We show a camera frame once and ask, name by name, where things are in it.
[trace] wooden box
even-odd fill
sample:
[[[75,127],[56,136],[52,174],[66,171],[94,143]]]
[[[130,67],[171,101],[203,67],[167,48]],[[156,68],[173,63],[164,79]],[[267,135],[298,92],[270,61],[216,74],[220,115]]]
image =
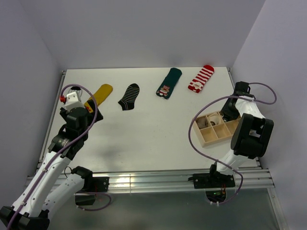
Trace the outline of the wooden box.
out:
[[[197,117],[193,123],[193,129],[201,145],[205,147],[230,139],[239,124],[239,120],[240,117],[237,120],[225,122],[220,112],[214,112]]]

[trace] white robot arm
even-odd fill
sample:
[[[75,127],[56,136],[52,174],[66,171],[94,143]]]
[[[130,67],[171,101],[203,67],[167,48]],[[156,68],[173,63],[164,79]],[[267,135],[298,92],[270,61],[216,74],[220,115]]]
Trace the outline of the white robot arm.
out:
[[[249,102],[245,100],[238,99],[236,104],[235,104],[236,109],[240,113],[241,117],[244,116],[244,114],[249,114],[252,115],[254,118],[258,119],[264,119],[265,117],[262,115],[262,113],[259,111],[257,104],[255,102]],[[260,135],[256,133],[256,130],[251,130],[249,133],[250,136],[254,136],[258,138]],[[237,169],[241,164],[246,162],[248,160],[248,156],[243,156],[243,155],[235,155],[234,150],[230,149],[228,153],[220,159],[220,161],[228,164],[231,166],[233,169]],[[233,175],[234,172],[229,169],[228,167],[217,163],[217,169],[219,173],[224,174],[224,175]]]
[[[44,158],[42,166],[37,171],[33,180],[23,194],[13,203],[11,207],[2,207],[0,219],[8,226],[12,217],[12,228],[15,230],[46,230],[54,213],[71,197],[72,194],[83,190],[89,191],[92,187],[93,172],[83,167],[76,167],[63,184],[50,193],[54,183],[73,160],[77,152],[83,147],[88,138],[85,134],[77,141],[94,120],[94,113],[90,113],[82,104],[77,92],[67,94],[61,101],[65,104],[61,108],[60,115],[66,121],[59,133],[52,139],[48,147],[48,153]],[[93,100],[87,101],[95,108]],[[95,122],[103,117],[97,111]],[[59,151],[69,143],[75,141],[59,154]]]
[[[259,111],[254,96],[250,93],[249,84],[237,82],[232,96],[221,110],[225,122],[241,119],[231,139],[230,150],[211,165],[209,173],[197,173],[193,180],[194,188],[226,188],[235,187],[234,171],[248,159],[262,157],[267,149],[274,122],[265,118]]]

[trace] cable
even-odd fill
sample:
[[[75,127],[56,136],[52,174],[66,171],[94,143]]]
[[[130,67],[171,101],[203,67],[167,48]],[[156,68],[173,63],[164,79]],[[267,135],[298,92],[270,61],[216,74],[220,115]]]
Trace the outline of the cable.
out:
[[[64,169],[64,175],[66,176],[66,178],[68,178],[68,176],[66,175],[66,169],[67,169],[67,168],[70,168],[70,169],[71,169],[71,167],[66,166],[66,168]]]
[[[235,194],[234,194],[233,196],[231,196],[229,199],[225,200],[224,202],[219,203],[220,205],[229,202],[230,200],[232,200],[232,199],[239,193],[239,191],[241,190],[242,184],[243,184],[243,175],[242,175],[240,172],[238,172],[236,169],[233,169],[230,165],[228,165],[228,164],[226,164],[226,163],[224,163],[224,162],[222,162],[222,161],[220,161],[220,160],[218,160],[218,159],[215,159],[215,158],[213,158],[213,157],[210,157],[210,156],[208,156],[208,155],[206,155],[206,154],[200,152],[200,151],[194,146],[194,144],[193,144],[193,142],[192,142],[192,139],[191,139],[191,130],[192,130],[193,123],[196,121],[196,118],[197,118],[205,109],[207,109],[209,106],[211,106],[211,105],[213,105],[214,103],[217,103],[217,102],[219,102],[219,101],[221,101],[221,100],[223,100],[223,99],[236,98],[236,99],[241,99],[241,100],[245,100],[245,101],[248,101],[248,102],[254,101],[254,102],[259,102],[259,103],[263,103],[263,104],[274,104],[274,103],[277,101],[277,95],[276,95],[275,91],[274,91],[270,86],[268,86],[268,85],[266,85],[266,84],[264,84],[264,83],[258,83],[258,82],[253,82],[253,83],[250,83],[250,84],[259,84],[259,85],[263,85],[263,86],[266,86],[267,88],[269,88],[269,89],[273,92],[273,94],[274,94],[274,97],[275,97],[274,101],[271,102],[271,103],[269,103],[269,102],[264,102],[264,101],[261,101],[261,100],[247,99],[247,98],[243,98],[243,97],[239,97],[239,96],[225,96],[225,97],[221,97],[221,98],[219,98],[219,99],[214,100],[213,102],[210,102],[210,103],[207,104],[205,107],[203,107],[203,108],[194,116],[194,118],[192,119],[192,121],[191,121],[191,123],[190,123],[190,126],[189,126],[189,132],[188,132],[189,143],[190,143],[190,145],[192,146],[192,148],[193,148],[198,154],[200,154],[201,156],[204,156],[204,157],[206,157],[206,158],[208,158],[208,159],[210,159],[210,160],[212,160],[212,161],[215,161],[215,162],[217,162],[217,163],[220,163],[220,164],[224,165],[225,167],[231,169],[233,172],[235,172],[236,174],[238,174],[238,175],[241,177],[240,185],[239,185],[238,189],[236,190]]]
[[[77,86],[80,87],[81,89],[83,89],[84,91],[86,91],[92,98],[94,105],[95,105],[95,114],[94,114],[94,118],[92,123],[90,124],[90,126],[80,135],[78,136],[76,139],[74,139],[72,142],[68,143],[66,146],[64,146],[63,148],[61,148],[57,154],[55,154],[51,160],[49,161],[49,163],[45,166],[45,169],[48,170],[50,165],[53,163],[53,161],[62,153],[64,152],[67,148],[69,148],[71,145],[75,144],[77,141],[79,141],[84,135],[86,135],[88,133],[88,131],[93,127],[96,119],[97,119],[97,114],[98,114],[98,106],[97,106],[97,102],[96,99],[94,98],[94,96],[92,95],[92,93],[87,90],[85,87],[78,85],[78,84],[69,84],[66,85],[60,93],[60,96],[63,96],[64,91],[68,88],[68,87],[72,87],[72,86]],[[31,187],[30,191],[28,192],[27,196],[24,198],[23,200],[23,204],[26,204],[26,202],[28,201],[28,199],[30,198],[30,196],[32,195],[32,193],[35,191],[37,185],[40,183],[40,181],[42,180],[43,176],[45,175],[46,171],[42,171],[41,174],[39,175],[39,177],[37,178],[37,180],[35,181],[35,183],[33,184],[33,186]],[[15,218],[17,217],[17,215],[19,214],[19,212],[23,209],[23,205],[20,204],[20,206],[18,207],[18,209],[16,210],[16,212],[14,213],[14,215],[12,216],[8,226],[7,226],[7,230],[11,230],[12,224],[15,220]]]
[[[77,208],[82,209],[83,211],[89,211],[89,212],[100,211],[100,210],[108,207],[112,202],[112,197],[109,194],[106,194],[106,193],[93,193],[93,192],[83,192],[83,193],[84,194],[91,194],[91,195],[103,195],[103,196],[107,196],[109,198],[108,203],[106,205],[100,207],[100,208],[88,209],[88,208],[84,208],[82,206],[77,206]]]
[[[267,84],[261,83],[261,82],[252,82],[252,83],[249,83],[249,84],[250,85],[263,85],[263,86],[267,87],[274,94],[274,101],[273,102],[264,102],[264,101],[257,100],[257,99],[254,100],[255,102],[260,102],[262,104],[275,104],[276,103],[277,95],[276,95],[274,89],[272,89],[270,86],[268,86]]]

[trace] yellow sock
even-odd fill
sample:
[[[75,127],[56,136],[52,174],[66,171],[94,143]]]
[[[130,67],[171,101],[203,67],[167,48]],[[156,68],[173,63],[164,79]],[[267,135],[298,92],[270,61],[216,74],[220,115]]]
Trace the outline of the yellow sock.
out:
[[[100,88],[94,93],[94,98],[96,99],[97,106],[100,106],[102,102],[112,93],[113,87],[108,84],[103,84]],[[93,112],[93,109],[90,107],[88,102],[84,103],[84,106],[88,109],[90,113]]]

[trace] white table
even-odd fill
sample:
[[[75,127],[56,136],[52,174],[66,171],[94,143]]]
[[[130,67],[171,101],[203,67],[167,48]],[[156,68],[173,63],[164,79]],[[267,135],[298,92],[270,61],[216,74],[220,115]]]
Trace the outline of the white table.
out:
[[[70,166],[80,165],[93,172],[209,168],[212,161],[197,154],[189,144],[189,124],[206,104],[232,94],[233,85],[227,68],[216,67],[214,75],[197,94],[190,91],[188,85],[201,68],[179,69],[183,74],[168,100],[156,96],[155,92],[170,68],[68,70],[63,86],[76,83],[92,93],[102,84],[113,86],[113,92],[99,106],[104,120],[90,130],[88,140]],[[132,83],[139,85],[140,94],[133,110],[122,111],[118,101]],[[82,101],[88,98],[83,92]],[[204,113],[219,111],[224,103],[218,102]],[[46,147],[64,124],[59,115],[61,106],[62,103],[58,103]],[[202,148],[194,131],[192,140],[203,152],[218,159],[230,148],[229,140]],[[257,167],[257,162],[250,160],[242,167]]]

